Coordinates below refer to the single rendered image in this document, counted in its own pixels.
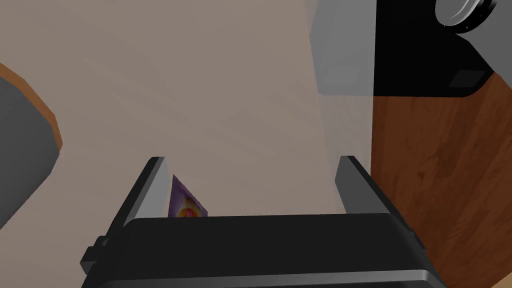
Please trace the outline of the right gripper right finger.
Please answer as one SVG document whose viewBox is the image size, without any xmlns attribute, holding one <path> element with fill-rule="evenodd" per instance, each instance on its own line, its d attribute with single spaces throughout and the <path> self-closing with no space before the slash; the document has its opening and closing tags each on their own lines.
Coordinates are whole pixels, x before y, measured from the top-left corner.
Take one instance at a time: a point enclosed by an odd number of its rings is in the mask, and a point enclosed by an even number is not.
<svg viewBox="0 0 512 288">
<path fill-rule="evenodd" d="M 353 155 L 339 158 L 335 185 L 348 214 L 382 214 L 395 217 L 407 230 L 402 214 Z"/>
</svg>

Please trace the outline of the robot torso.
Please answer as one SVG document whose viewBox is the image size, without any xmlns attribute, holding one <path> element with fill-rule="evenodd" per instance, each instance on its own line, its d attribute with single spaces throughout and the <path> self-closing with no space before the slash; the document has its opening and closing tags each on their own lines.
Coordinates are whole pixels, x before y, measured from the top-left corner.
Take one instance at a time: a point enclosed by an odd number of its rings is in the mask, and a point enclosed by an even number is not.
<svg viewBox="0 0 512 288">
<path fill-rule="evenodd" d="M 309 34 L 323 96 L 463 98 L 493 69 L 436 19 L 437 0 L 317 0 Z"/>
</svg>

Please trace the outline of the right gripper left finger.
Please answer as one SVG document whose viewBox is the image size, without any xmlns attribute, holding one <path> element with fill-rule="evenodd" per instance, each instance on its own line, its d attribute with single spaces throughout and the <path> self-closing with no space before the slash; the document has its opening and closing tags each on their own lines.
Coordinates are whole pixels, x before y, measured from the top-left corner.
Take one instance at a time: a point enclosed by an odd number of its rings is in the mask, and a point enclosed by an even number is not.
<svg viewBox="0 0 512 288">
<path fill-rule="evenodd" d="M 170 194 L 170 174 L 165 157 L 151 157 L 113 218 L 106 237 L 134 219 L 162 218 Z"/>
</svg>

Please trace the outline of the purple packet with orange print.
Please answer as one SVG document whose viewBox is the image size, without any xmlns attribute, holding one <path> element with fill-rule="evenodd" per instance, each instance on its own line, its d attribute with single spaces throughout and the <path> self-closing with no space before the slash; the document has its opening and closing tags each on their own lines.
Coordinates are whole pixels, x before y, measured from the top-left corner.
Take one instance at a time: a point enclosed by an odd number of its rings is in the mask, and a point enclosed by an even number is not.
<svg viewBox="0 0 512 288">
<path fill-rule="evenodd" d="M 191 192 L 173 175 L 168 218 L 196 218 L 207 217 L 208 212 L 203 205 L 191 194 Z"/>
</svg>

